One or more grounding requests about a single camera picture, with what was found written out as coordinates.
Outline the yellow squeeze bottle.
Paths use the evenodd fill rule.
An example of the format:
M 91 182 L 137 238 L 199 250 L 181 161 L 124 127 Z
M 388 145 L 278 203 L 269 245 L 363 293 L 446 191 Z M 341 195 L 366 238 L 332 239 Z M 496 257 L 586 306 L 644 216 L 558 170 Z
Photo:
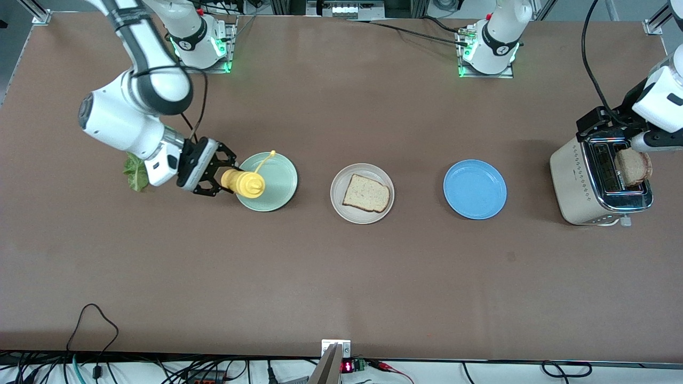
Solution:
M 270 151 L 252 172 L 237 169 L 226 170 L 220 177 L 220 185 L 224 189 L 231 190 L 231 192 L 245 198 L 254 199 L 260 197 L 265 192 L 266 182 L 259 173 L 259 170 L 261 170 L 267 160 L 275 155 L 275 150 Z

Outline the dark toasted bread slice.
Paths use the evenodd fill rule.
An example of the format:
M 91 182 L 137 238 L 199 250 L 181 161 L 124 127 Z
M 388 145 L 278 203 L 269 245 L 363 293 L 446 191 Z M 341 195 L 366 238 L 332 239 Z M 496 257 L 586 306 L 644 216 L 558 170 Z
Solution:
M 619 150 L 615 156 L 615 167 L 627 187 L 634 187 L 652 176 L 653 165 L 648 153 L 632 148 Z

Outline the green lettuce leaf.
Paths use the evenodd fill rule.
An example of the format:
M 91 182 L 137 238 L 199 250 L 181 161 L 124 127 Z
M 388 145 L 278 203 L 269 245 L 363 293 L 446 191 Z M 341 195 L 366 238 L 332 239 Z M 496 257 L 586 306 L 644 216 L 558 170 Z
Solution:
M 136 192 L 144 191 L 149 185 L 146 164 L 141 158 L 127 151 L 127 159 L 124 163 L 123 173 L 128 178 L 128 185 Z

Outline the light bread slice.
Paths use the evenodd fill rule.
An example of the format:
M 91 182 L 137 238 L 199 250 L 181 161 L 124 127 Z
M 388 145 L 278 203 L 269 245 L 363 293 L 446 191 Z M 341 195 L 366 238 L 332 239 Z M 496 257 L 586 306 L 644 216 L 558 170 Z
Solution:
M 384 212 L 390 204 L 391 191 L 384 184 L 354 173 L 346 189 L 343 206 L 364 212 Z

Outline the pale green plate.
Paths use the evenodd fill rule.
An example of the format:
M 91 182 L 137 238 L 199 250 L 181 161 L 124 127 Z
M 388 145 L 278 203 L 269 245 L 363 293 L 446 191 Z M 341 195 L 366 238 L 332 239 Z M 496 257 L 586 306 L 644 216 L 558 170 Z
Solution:
M 250 156 L 241 163 L 241 169 L 246 172 L 254 172 L 263 164 L 258 172 L 265 181 L 263 194 L 256 198 L 237 196 L 237 199 L 252 211 L 276 211 L 288 204 L 297 190 L 298 173 L 293 162 L 280 153 L 267 158 L 269 155 L 268 151 L 264 151 Z

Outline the beige plate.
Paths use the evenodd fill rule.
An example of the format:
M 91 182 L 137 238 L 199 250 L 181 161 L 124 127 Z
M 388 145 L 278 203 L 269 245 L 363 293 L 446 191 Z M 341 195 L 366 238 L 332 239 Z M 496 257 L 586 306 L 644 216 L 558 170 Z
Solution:
M 342 200 L 344 199 L 346 189 L 351 180 L 351 176 L 354 173 L 378 181 L 381 184 L 384 184 L 390 188 L 391 199 L 390 204 L 388 205 L 388 209 L 386 209 L 384 212 L 379 213 L 364 212 L 360 209 L 357 209 L 356 207 L 342 205 Z M 332 181 L 330 194 L 332 207 L 335 209 L 337 214 L 339 214 L 340 217 L 347 220 L 348 222 L 355 223 L 358 225 L 368 225 L 380 221 L 391 210 L 395 200 L 394 185 L 388 173 L 386 173 L 381 168 L 368 163 L 352 164 L 348 167 L 345 167 L 339 173 L 337 173 L 334 180 Z

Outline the blue plate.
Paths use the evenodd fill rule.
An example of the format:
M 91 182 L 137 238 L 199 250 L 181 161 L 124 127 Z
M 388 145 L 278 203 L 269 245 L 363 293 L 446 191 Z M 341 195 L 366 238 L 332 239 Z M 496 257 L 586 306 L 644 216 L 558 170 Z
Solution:
M 500 172 L 477 159 L 453 164 L 442 180 L 442 192 L 453 211 L 471 220 L 490 219 L 507 202 L 507 186 Z

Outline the beige chrome toaster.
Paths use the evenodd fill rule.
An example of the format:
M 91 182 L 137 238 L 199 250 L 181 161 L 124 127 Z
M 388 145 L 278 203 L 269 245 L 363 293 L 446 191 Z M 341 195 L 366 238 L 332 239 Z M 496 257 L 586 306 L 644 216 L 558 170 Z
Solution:
M 654 201 L 649 181 L 627 187 L 615 167 L 617 151 L 629 148 L 621 133 L 578 142 L 572 138 L 550 158 L 554 192 L 562 217 L 576 226 L 630 225 L 630 216 Z

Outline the grey metal bar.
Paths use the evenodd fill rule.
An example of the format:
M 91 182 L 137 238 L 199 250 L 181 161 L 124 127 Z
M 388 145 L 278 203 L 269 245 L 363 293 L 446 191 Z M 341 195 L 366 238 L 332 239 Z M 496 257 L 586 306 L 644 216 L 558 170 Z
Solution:
M 306 384 L 341 384 L 342 354 L 331 347 L 320 358 Z

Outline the aluminium corner bracket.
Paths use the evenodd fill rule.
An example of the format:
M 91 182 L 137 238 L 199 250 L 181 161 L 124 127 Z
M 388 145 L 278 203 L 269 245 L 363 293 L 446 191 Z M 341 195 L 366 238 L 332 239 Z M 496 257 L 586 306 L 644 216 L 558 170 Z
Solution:
M 32 15 L 32 24 L 48 25 L 53 12 L 44 7 L 39 0 L 16 0 L 22 7 Z
M 663 34 L 663 25 L 675 20 L 678 29 L 683 32 L 683 0 L 667 0 L 649 19 L 642 22 L 647 35 Z

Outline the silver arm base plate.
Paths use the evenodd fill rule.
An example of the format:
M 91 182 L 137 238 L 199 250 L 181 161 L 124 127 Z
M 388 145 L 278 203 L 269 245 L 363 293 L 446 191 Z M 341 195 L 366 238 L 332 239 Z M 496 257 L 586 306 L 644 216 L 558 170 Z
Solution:
M 209 74 L 230 73 L 237 38 L 237 23 L 201 15 L 202 34 L 176 41 L 171 39 L 180 63 L 198 72 Z
M 502 43 L 495 41 L 490 46 L 485 42 L 485 25 L 488 20 L 481 19 L 459 29 L 455 34 L 457 42 L 458 74 L 460 77 L 512 78 L 512 63 L 520 47 L 519 41 Z

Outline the metal frame device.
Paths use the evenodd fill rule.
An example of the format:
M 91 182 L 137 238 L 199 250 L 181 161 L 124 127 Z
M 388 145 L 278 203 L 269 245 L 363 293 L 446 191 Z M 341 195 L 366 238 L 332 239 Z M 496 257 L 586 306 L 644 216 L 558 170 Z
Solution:
M 386 17 L 383 0 L 306 0 L 305 15 L 345 20 L 382 20 Z

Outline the small silver mounting bracket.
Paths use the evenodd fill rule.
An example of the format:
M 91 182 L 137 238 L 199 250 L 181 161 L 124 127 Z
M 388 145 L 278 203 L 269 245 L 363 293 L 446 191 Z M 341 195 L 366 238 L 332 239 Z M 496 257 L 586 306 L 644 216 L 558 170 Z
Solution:
M 351 341 L 344 339 L 323 339 L 321 341 L 321 357 L 329 348 L 339 351 L 343 359 L 351 359 Z

